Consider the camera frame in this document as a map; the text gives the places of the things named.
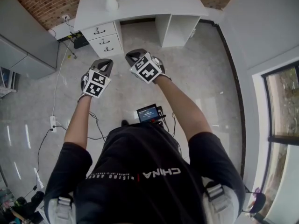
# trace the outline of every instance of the wall socket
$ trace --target wall socket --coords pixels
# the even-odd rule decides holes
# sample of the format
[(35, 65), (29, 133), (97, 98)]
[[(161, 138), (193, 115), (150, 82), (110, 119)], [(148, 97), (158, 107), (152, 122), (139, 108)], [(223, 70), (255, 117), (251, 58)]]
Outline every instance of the wall socket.
[(62, 15), (61, 16), (61, 18), (65, 21), (65, 20), (70, 20), (71, 18), (70, 18), (70, 16), (68, 15), (68, 14), (64, 14), (64, 15)]
[(55, 116), (51, 116), (50, 117), (50, 125), (51, 125), (51, 128), (53, 129), (52, 132), (56, 133), (57, 132), (57, 128), (53, 128), (53, 126), (56, 126), (56, 117)]

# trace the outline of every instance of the gray cabinet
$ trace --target gray cabinet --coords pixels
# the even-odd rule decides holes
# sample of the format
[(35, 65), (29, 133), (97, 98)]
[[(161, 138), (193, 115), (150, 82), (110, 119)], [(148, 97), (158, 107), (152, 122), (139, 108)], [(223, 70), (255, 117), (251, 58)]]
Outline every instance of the gray cabinet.
[(18, 0), (0, 0), (0, 66), (39, 79), (56, 70), (58, 41)]

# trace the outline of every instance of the drawer unit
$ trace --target drawer unit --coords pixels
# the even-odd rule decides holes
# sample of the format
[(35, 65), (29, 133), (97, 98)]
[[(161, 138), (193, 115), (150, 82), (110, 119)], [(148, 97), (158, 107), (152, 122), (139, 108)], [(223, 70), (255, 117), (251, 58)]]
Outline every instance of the drawer unit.
[(115, 34), (116, 30), (113, 22), (98, 25), (82, 31), (85, 38), (90, 41), (99, 37)]
[(100, 58), (122, 53), (121, 44), (117, 34), (107, 35), (89, 41)]

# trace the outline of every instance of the gray tile floor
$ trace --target gray tile floor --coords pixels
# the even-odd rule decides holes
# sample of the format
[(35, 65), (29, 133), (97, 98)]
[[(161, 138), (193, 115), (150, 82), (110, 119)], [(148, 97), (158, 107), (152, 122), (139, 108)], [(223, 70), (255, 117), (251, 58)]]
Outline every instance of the gray tile floor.
[[(221, 139), (232, 162), (240, 171), (242, 143), (238, 98), (228, 58), (216, 28), (200, 23), (196, 27), (195, 36), (183, 48), (162, 49), (153, 22), (122, 26), (122, 34), (125, 53), (144, 48), (163, 61), (166, 73), (173, 82), (202, 109), (214, 133)], [(58, 68), (65, 51), (66, 47), (61, 45)], [(98, 59), (90, 46), (74, 51), (78, 58), (66, 57), (56, 93), (54, 115), (64, 127), (68, 126), (81, 94), (80, 78)], [(172, 110), (159, 88), (135, 78), (128, 70), (124, 55), (113, 56), (112, 59), (112, 82), (101, 98), (94, 98), (91, 105), (91, 111), (99, 118), (104, 135), (119, 127), (122, 119), (137, 122), (134, 111), (153, 103), (163, 107), (172, 133)], [(50, 128), (57, 75), (58, 71), (40, 80), (21, 77), (18, 92), (0, 101), (0, 165), (16, 196), (26, 195), (35, 185), (37, 153)], [(57, 133), (49, 133), (44, 141), (40, 151), (38, 189), (41, 189), (42, 184), (45, 190), (62, 147), (64, 134), (64, 130), (58, 128)], [(89, 120), (89, 136), (100, 137), (92, 118)], [(187, 141), (178, 123), (175, 138), (181, 145), (182, 156), (188, 161)], [(87, 150), (93, 158), (93, 166), (102, 147), (103, 141), (88, 140)]]

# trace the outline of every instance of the black t-shirt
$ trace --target black t-shirt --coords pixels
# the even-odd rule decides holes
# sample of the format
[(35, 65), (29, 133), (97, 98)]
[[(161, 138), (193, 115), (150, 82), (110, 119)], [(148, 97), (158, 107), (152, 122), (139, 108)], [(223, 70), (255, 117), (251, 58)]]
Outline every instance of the black t-shirt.
[(220, 140), (199, 133), (189, 141), (190, 164), (162, 127), (142, 123), (111, 131), (100, 158), (64, 143), (45, 192), (52, 198), (74, 192), (77, 223), (206, 223), (202, 176), (233, 189), (244, 203), (244, 185)]

